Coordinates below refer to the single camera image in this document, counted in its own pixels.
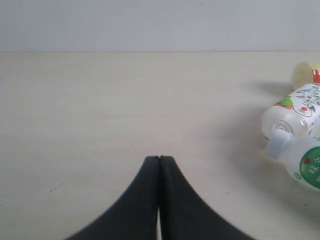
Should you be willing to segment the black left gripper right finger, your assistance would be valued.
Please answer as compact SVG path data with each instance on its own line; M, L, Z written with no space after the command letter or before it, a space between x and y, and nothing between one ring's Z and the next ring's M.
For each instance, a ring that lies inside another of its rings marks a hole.
M159 218L163 240L251 240L208 206L172 156L160 157Z

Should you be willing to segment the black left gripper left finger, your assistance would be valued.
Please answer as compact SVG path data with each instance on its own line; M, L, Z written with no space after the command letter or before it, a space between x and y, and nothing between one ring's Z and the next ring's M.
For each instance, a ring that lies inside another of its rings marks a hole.
M69 240L156 240L160 158L148 156L119 199Z

